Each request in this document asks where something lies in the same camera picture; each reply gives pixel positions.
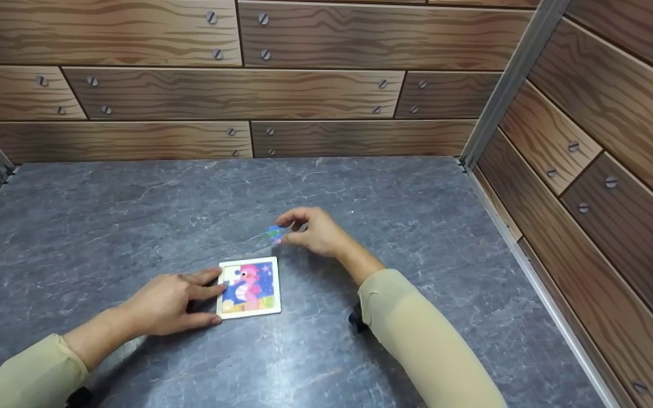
wood grain pattern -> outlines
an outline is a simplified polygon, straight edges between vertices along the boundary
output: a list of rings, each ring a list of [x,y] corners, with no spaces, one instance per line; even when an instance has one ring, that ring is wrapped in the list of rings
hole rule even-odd
[[[408,72],[395,118],[478,118],[500,77],[501,73]]]
[[[631,399],[631,396],[622,385],[621,380],[612,371],[609,363],[604,359],[599,348],[596,347],[596,343],[591,340],[588,331],[583,327],[583,324],[576,316],[576,313],[573,312],[573,309],[568,304],[568,300],[566,300],[565,296],[561,293],[561,290],[556,285],[551,274],[546,271],[546,266],[541,263],[541,259],[536,255],[536,251],[531,247],[531,243],[523,237],[518,241],[518,246],[523,250],[528,261],[531,262],[533,270],[536,271],[536,274],[541,279],[547,291],[551,294],[551,297],[559,308],[561,314],[566,319],[566,322],[568,322],[568,325],[570,325],[571,330],[573,330],[573,333],[576,335],[576,338],[578,338],[581,346],[583,346],[586,354],[588,354],[591,362],[593,362],[599,374],[601,374],[601,377],[604,379],[604,382],[606,382],[609,390],[611,390],[614,398],[616,398],[620,406],[623,406],[624,408],[637,408],[637,404]]]
[[[257,158],[305,156],[455,156],[475,121],[252,122]],[[268,128],[274,130],[272,135]]]
[[[253,156],[248,122],[233,121],[7,122],[0,148],[17,164]]]
[[[516,224],[513,220],[513,217],[510,216],[510,212],[506,210],[506,207],[503,205],[503,202],[501,202],[501,199],[498,198],[498,195],[495,193],[493,186],[487,182],[487,179],[480,170],[480,167],[475,166],[475,168],[472,170],[472,173],[475,175],[477,182],[480,183],[480,186],[482,186],[485,194],[487,194],[487,198],[490,200],[490,202],[492,202],[493,207],[495,207],[495,212],[498,213],[498,216],[500,216],[503,220],[503,224],[506,225],[508,231],[510,231],[511,235],[513,235],[513,238],[516,241],[520,240],[523,237],[523,232],[521,232],[520,228],[518,228],[518,224]]]
[[[0,62],[240,66],[235,3],[0,0]]]
[[[45,78],[46,86],[37,77]],[[0,66],[0,121],[72,119],[87,117],[60,68]]]
[[[653,62],[653,0],[573,0],[566,13]]]
[[[547,100],[528,80],[508,108],[501,127],[534,170],[561,194],[588,166],[601,147]],[[578,142],[578,150],[569,150]],[[555,170],[550,176],[549,170]]]
[[[616,177],[614,188],[606,186]],[[562,201],[593,242],[653,309],[653,194],[619,163],[602,154]],[[589,211],[578,211],[585,202]]]
[[[622,384],[653,408],[650,310],[500,131],[478,163]],[[639,394],[637,380],[650,392]]]
[[[391,118],[401,71],[66,67],[93,119]],[[98,86],[90,86],[93,75]],[[387,80],[384,88],[379,81]],[[112,113],[102,112],[102,106]],[[373,109],[380,106],[379,113]]]
[[[563,20],[529,74],[653,188],[653,69]]]
[[[261,25],[260,13],[269,15]],[[533,11],[239,2],[250,67],[503,70]],[[261,52],[269,49],[270,59]]]

right hand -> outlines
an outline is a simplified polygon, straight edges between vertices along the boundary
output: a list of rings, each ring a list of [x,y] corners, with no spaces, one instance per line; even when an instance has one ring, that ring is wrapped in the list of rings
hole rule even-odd
[[[308,229],[299,232],[307,224]],[[281,242],[300,245],[322,256],[339,258],[350,246],[359,246],[352,237],[319,207],[301,207],[285,212],[277,219],[280,227],[291,226],[292,232]]]

pink seahorse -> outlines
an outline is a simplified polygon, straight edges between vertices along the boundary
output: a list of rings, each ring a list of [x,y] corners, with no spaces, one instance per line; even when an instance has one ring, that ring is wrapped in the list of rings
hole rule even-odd
[[[257,294],[261,293],[261,286],[257,284],[258,268],[256,268],[256,265],[241,265],[241,274],[232,284],[238,282],[245,283],[236,288],[236,299],[246,302],[246,310],[257,310]]]

gray marble surface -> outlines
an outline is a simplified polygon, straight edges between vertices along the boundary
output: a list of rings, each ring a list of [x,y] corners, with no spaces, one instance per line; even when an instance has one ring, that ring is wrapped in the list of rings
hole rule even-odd
[[[275,254],[282,313],[132,341],[88,380],[93,405],[424,406],[381,345],[350,330],[356,287],[340,266],[270,247],[265,230],[294,206],[327,209],[400,269],[510,406],[601,406],[451,158],[24,165],[0,195],[0,364],[157,274]]]

metal screw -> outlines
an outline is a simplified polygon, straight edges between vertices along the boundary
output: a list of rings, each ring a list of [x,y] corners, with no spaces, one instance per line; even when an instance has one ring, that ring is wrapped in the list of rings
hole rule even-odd
[[[616,184],[619,184],[619,179],[614,177],[614,176],[608,176],[606,178],[606,186],[607,188],[615,188]]]
[[[637,390],[638,393],[648,393],[648,387],[643,382],[635,381],[631,384],[634,386],[634,389]]]
[[[213,11],[208,11],[205,13],[205,18],[208,20],[208,23],[215,24],[218,21],[218,16],[215,15]]]

